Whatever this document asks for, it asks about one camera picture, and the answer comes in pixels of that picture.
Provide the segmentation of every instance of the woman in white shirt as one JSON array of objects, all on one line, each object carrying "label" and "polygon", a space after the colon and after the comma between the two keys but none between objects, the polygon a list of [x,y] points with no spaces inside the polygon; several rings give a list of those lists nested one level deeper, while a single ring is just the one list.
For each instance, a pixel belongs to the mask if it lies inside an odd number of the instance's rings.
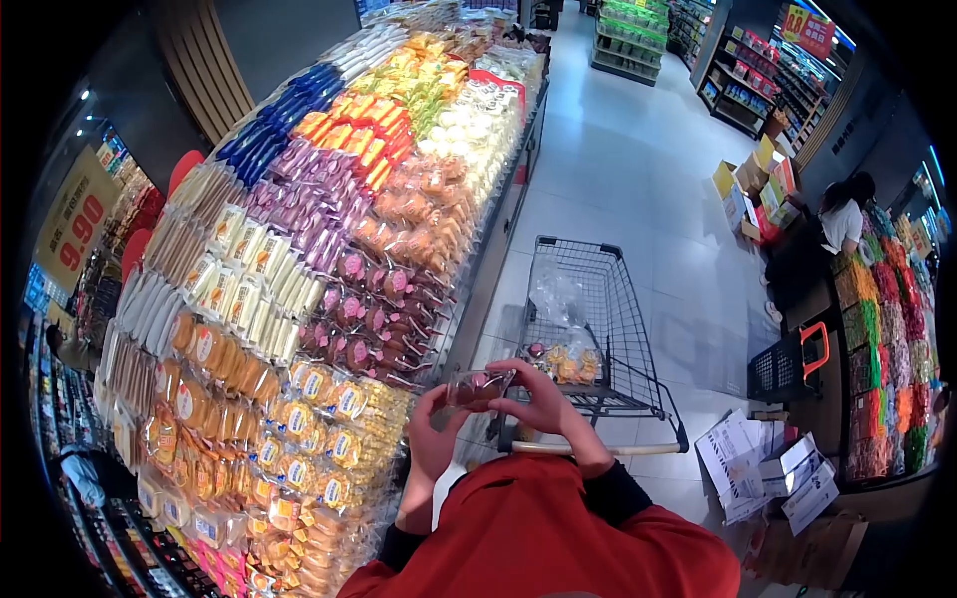
[{"label": "woman in white shirt", "polygon": [[761,283],[770,285],[774,302],[765,309],[776,322],[781,312],[800,302],[814,284],[830,271],[839,252],[850,256],[857,250],[864,224],[861,209],[874,197],[874,179],[867,172],[831,183],[824,190],[817,215],[797,232],[768,262]]}]

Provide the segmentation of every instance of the shopping cart basket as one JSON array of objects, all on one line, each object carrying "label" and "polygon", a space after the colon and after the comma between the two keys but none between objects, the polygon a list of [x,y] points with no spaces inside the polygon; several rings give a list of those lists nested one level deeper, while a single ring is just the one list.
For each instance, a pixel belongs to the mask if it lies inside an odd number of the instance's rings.
[{"label": "shopping cart basket", "polygon": [[[813,343],[805,344],[815,332],[820,332],[824,340],[821,359],[817,359]],[[817,370],[830,358],[828,330],[823,321],[793,330],[747,365],[747,398],[784,403],[815,396],[820,388]]]},{"label": "shopping cart basket", "polygon": [[[687,453],[688,436],[671,391],[655,374],[648,334],[621,248],[539,236],[535,241],[535,258],[540,255],[553,258],[562,275],[581,285],[585,304],[578,306],[584,312],[578,318],[585,322],[585,330],[602,353],[601,371],[594,385],[561,384],[558,388],[579,412],[590,417],[592,426],[599,417],[648,417],[667,421],[675,433],[675,442],[609,447],[613,454]],[[534,284],[529,277],[527,297]],[[566,332],[563,326],[540,318],[535,304],[527,299],[517,355],[526,355],[532,343],[552,346]],[[668,395],[670,410],[662,405],[662,391]],[[512,388],[510,393],[516,400],[529,400],[521,388]],[[517,440],[517,427],[508,426],[505,421],[505,415],[499,413],[489,427],[488,439],[498,435],[500,453],[571,454],[567,445]]]}]

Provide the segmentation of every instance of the black sleeve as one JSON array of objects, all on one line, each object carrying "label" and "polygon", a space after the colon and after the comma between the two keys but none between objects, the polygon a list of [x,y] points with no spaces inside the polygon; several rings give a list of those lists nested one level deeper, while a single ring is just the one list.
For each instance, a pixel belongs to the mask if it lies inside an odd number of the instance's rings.
[{"label": "black sleeve", "polygon": [[585,480],[585,506],[611,527],[618,527],[651,505],[652,500],[618,459],[601,476]]},{"label": "black sleeve", "polygon": [[412,553],[426,538],[428,536],[404,532],[393,523],[386,530],[386,539],[382,542],[382,549],[379,550],[379,560],[398,573],[406,566],[412,558]]}]

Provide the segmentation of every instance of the white sneaker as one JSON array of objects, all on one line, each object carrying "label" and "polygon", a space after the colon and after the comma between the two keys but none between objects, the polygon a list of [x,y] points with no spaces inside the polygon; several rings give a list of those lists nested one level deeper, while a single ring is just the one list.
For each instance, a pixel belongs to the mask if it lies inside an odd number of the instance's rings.
[{"label": "white sneaker", "polygon": [[774,306],[774,301],[765,301],[765,311],[768,312],[768,315],[771,316],[771,319],[774,320],[774,323],[779,324],[784,319],[784,316],[781,315],[781,312],[777,310],[777,307]]}]

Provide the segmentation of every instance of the tiled floor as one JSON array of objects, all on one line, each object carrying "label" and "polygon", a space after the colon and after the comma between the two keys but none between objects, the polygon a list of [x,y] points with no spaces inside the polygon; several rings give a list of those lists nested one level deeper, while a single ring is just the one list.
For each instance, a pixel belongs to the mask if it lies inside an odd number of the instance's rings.
[{"label": "tiled floor", "polygon": [[[756,143],[708,116],[675,55],[662,59],[654,88],[592,70],[593,35],[593,19],[568,2],[552,37],[541,156],[473,366],[516,349],[537,235],[617,245],[657,376],[693,443],[729,410],[747,410],[747,361],[777,338],[760,257],[731,233],[710,180],[719,160],[739,164]],[[655,419],[602,420],[596,429],[608,445],[674,442]],[[456,461],[495,456],[464,440],[483,432],[484,422],[467,425]],[[624,460],[652,499],[722,531],[694,447]]]}]

